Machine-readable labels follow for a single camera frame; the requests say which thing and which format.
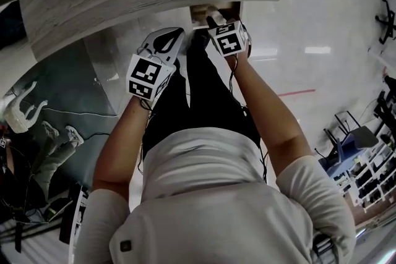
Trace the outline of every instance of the red line on floor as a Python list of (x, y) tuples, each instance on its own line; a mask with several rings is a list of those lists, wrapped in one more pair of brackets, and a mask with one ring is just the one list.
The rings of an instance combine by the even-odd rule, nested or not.
[(316, 89), (308, 89), (308, 90), (300, 90), (298, 92), (281, 93), (278, 96), (279, 97), (284, 97), (284, 96), (291, 96), (291, 95), (299, 95), (300, 93), (314, 93), (314, 92), (316, 92)]

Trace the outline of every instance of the white tile floor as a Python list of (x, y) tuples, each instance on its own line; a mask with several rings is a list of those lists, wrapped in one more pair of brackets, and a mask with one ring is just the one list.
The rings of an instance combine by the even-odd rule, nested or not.
[[(337, 130), (334, 114), (349, 110), (362, 124), (373, 118), (375, 103), (370, 102), (384, 87), (384, 66), (372, 57), (382, 48), (375, 45), (376, 50), (370, 54), (368, 48), (381, 34), (374, 17), (382, 12), (385, 7), (381, 0), (244, 3), (242, 19), (253, 40), (254, 68), (278, 94), (314, 90), (282, 98), (299, 119), (311, 148), (317, 147), (325, 155), (330, 143), (323, 128)], [(183, 8), (106, 30), (116, 43), (117, 50), (112, 50), (112, 56), (120, 85), (125, 85), (132, 52), (149, 32), (170, 26), (182, 26), (189, 31), (189, 21), (189, 11)], [(386, 51), (392, 56), (391, 46)], [(229, 70), (224, 61), (213, 47), (210, 46), (208, 52), (227, 82)], [(120, 111), (126, 102), (124, 97), (118, 104)], [(351, 120), (348, 123), (351, 128), (355, 125)]]

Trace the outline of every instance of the white t-shirt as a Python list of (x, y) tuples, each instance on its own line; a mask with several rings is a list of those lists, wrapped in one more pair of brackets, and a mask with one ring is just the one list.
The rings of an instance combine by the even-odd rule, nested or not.
[(74, 263), (311, 263), (316, 232), (347, 263), (353, 217), (317, 160), (289, 165), (279, 192), (263, 182), (259, 158), (253, 141), (229, 130), (170, 135), (147, 153), (132, 213), (112, 191), (89, 196)]

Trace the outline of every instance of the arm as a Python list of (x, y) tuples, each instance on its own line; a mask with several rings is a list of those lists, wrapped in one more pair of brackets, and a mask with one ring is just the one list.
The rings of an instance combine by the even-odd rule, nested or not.
[(280, 191), (307, 211), (314, 229), (333, 241), (339, 262), (347, 263), (355, 246), (355, 222), (334, 181), (311, 156), (290, 110), (244, 56), (238, 57), (235, 77), (267, 146)]
[(75, 264), (112, 263), (109, 243), (129, 215), (129, 182), (149, 112), (132, 97), (103, 147), (75, 250)]
[(14, 158), (12, 157), (12, 152), (11, 152), (11, 148), (9, 146), (9, 142), (6, 145), (6, 155), (7, 155), (7, 167), (11, 171), (12, 174), (15, 174), (15, 172), (14, 172)]
[(93, 191), (109, 189), (128, 201), (129, 182), (148, 116), (149, 111), (141, 107), (140, 99), (132, 97), (100, 153), (93, 175)]
[[(235, 58), (227, 61), (233, 69)], [(276, 175), (298, 158), (310, 155), (311, 150), (296, 118), (249, 64), (246, 53), (238, 56), (235, 78), (268, 149)]]

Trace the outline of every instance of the office chair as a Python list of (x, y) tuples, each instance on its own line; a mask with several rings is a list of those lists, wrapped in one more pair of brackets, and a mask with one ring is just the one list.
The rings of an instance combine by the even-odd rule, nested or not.
[(385, 25), (387, 27), (386, 33), (384, 38), (379, 38), (379, 42), (383, 45), (385, 44), (386, 40), (388, 38), (393, 38), (394, 37), (394, 30), (396, 30), (396, 26), (394, 25), (395, 22), (395, 13), (390, 10), (389, 8), (389, 3), (387, 0), (382, 0), (386, 4), (386, 10), (387, 10), (387, 15), (388, 15), (388, 21), (383, 21), (381, 20), (378, 15), (376, 15), (376, 21), (379, 23)]
[(349, 131), (335, 114), (337, 121), (340, 123), (339, 128), (345, 134), (342, 142), (340, 139), (335, 138), (329, 130), (324, 129), (327, 137), (332, 142), (333, 149), (326, 158), (320, 160), (320, 163), (330, 177), (336, 177), (352, 168), (354, 165), (353, 160), (358, 155), (379, 142), (377, 137), (366, 126), (360, 126), (350, 112), (347, 111), (347, 113), (355, 121), (358, 128)]

